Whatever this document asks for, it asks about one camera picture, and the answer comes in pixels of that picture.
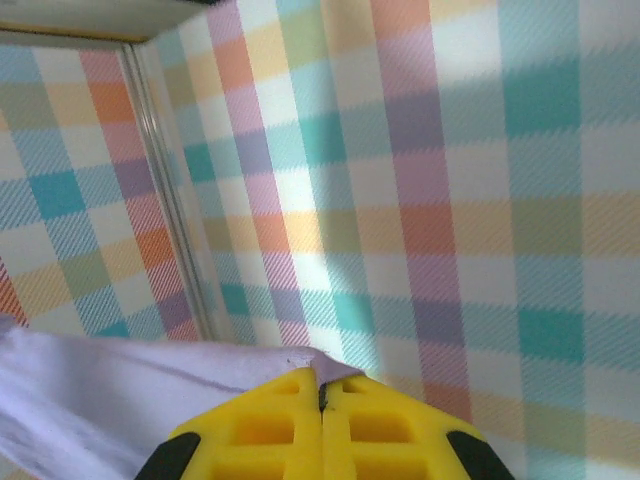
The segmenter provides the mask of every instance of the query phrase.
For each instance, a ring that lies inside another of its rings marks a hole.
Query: lavender cloth
[[[42,480],[131,480],[184,421],[295,368],[358,373],[306,347],[34,332],[0,315],[0,453]]]

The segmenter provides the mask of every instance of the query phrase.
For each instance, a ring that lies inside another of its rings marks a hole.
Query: plaid wallpaper
[[[0,46],[0,311],[44,331],[197,338],[115,53]]]
[[[518,478],[640,478],[640,3],[241,0],[154,47],[238,341]]]

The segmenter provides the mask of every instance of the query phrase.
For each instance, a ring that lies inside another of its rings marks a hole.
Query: yellow plastic object
[[[298,369],[192,419],[201,442],[182,480],[468,480],[446,434],[460,419],[363,375],[328,385]]]

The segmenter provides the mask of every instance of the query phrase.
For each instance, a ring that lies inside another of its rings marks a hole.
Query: wall
[[[0,46],[0,311],[197,339],[115,53]]]
[[[638,478],[633,0],[227,2],[154,44],[238,341]]]

